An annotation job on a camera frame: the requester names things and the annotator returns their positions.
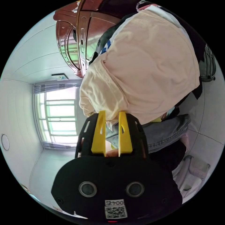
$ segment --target curtain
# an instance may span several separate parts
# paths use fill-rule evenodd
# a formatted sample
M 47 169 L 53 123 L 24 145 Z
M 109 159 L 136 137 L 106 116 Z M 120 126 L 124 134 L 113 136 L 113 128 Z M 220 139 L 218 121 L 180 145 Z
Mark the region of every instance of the curtain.
M 42 141 L 42 145 L 44 149 L 52 149 L 52 150 L 76 150 L 76 147 L 66 145 L 66 144 L 60 144 L 55 142 L 48 142 L 48 141 Z
M 34 85 L 34 94 L 58 91 L 71 87 L 80 87 L 82 80 L 47 81 Z

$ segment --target clothing pile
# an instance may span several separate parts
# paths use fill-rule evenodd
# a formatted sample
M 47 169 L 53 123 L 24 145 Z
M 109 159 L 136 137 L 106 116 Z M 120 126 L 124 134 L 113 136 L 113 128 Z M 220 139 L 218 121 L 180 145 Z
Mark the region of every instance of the clothing pile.
M 106 111 L 106 140 L 118 148 L 118 114 L 139 119 L 151 158 L 170 171 L 188 149 L 191 122 L 179 105 L 192 92 L 202 94 L 199 62 L 205 41 L 169 10 L 141 0 L 99 39 L 80 87 L 86 116 Z

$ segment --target qr code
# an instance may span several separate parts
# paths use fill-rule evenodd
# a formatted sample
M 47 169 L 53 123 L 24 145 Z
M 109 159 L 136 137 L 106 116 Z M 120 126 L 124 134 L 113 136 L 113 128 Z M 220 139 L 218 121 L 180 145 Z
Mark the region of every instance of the qr code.
M 125 206 L 105 207 L 105 215 L 107 219 L 122 219 L 127 217 Z

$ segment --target window frame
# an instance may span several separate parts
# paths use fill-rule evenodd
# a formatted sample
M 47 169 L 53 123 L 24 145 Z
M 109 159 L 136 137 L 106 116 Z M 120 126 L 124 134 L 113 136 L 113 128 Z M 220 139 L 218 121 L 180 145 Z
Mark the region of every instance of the window frame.
M 35 117 L 35 121 L 36 121 L 36 127 L 37 127 L 37 131 L 39 134 L 39 137 L 41 139 L 41 141 L 50 141 L 52 143 L 58 143 L 55 141 L 56 136 L 65 136 L 65 137 L 78 137 L 79 134 L 77 134 L 77 102 L 76 102 L 76 93 L 74 96 L 74 99 L 58 99 L 58 100 L 47 100 L 47 93 L 42 93 L 44 94 L 44 103 L 40 102 L 40 96 L 41 94 L 34 94 L 34 117 Z M 73 104 L 47 104 L 47 102 L 64 102 L 64 101 L 73 101 Z M 44 109 L 45 109 L 45 118 L 41 118 L 41 105 L 44 105 Z M 47 106 L 74 106 L 74 116 L 48 116 L 47 113 Z M 69 120 L 69 121 L 60 121 L 57 119 L 60 118 L 74 118 L 74 120 Z M 44 124 L 43 121 L 46 121 L 47 123 L 47 130 L 44 128 Z M 50 127 L 50 122 L 75 122 L 75 129 L 73 130 L 75 131 L 76 134 L 72 135 L 66 135 L 66 134 L 51 134 L 51 131 L 54 131 L 51 129 Z M 48 137 L 45 135 L 45 132 L 48 132 L 48 135 L 50 136 L 50 139 L 48 139 Z M 74 145 L 76 143 L 61 143 L 61 144 L 65 144 L 65 145 Z

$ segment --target qr code label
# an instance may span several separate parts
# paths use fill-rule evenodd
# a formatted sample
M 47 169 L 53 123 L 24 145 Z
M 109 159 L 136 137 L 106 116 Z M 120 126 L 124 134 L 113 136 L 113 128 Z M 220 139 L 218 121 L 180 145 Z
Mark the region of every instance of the qr code label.
M 127 210 L 123 199 L 105 200 L 106 219 L 127 218 Z
M 125 206 L 105 206 L 106 219 L 122 219 L 127 218 Z

